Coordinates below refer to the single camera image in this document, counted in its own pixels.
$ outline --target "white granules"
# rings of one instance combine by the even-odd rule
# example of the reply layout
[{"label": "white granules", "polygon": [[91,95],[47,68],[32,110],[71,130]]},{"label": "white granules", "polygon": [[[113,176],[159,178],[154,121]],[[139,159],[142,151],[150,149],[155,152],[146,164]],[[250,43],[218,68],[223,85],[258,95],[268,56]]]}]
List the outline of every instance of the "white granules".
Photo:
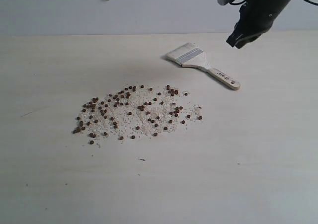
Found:
[{"label": "white granules", "polygon": [[111,96],[93,98],[83,105],[73,133],[88,134],[90,141],[115,136],[123,142],[174,132],[179,126],[187,129],[187,122],[202,119],[201,107],[191,107],[189,94],[170,86],[161,89],[127,86]]}]

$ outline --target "table surface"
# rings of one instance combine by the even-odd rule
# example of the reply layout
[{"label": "table surface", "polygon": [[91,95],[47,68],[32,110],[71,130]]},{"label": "table surface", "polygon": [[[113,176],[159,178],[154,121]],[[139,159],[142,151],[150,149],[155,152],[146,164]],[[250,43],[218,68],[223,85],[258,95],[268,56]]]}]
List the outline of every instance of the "table surface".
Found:
[{"label": "table surface", "polygon": [[[1,223],[316,223],[318,31],[227,36],[1,37]],[[241,89],[161,59],[186,42]],[[182,87],[204,121],[100,149],[70,133],[127,83]]]}]

